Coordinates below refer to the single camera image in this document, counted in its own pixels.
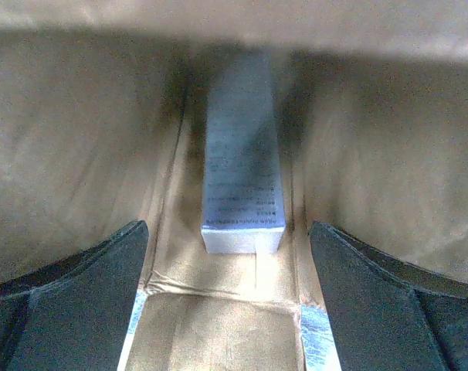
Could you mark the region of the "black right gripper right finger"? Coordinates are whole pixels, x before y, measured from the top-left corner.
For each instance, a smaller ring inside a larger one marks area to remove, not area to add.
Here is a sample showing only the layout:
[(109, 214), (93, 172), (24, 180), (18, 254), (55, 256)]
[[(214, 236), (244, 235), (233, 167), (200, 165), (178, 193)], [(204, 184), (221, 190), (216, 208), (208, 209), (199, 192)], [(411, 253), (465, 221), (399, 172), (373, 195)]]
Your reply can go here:
[(327, 223), (309, 238), (343, 370), (468, 370), (468, 284)]

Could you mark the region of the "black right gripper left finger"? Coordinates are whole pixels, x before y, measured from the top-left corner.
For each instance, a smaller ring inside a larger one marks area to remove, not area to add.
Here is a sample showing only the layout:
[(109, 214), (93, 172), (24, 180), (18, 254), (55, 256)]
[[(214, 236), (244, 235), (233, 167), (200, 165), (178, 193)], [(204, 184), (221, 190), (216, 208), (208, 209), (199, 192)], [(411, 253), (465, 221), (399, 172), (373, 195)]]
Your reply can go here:
[(0, 284), (0, 370), (115, 370), (148, 247), (135, 221), (95, 247)]

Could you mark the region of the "brown cardboard express box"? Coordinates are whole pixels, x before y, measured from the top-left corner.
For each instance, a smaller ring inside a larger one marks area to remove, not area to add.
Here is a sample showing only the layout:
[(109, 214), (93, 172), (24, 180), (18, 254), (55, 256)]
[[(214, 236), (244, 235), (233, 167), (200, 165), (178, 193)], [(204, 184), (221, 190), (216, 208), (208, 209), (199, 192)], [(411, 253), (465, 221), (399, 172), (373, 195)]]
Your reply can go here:
[[(251, 51), (286, 228), (210, 254), (208, 95)], [(0, 1), (0, 284), (135, 221), (115, 370), (343, 370), (313, 223), (468, 284), (468, 1)]]

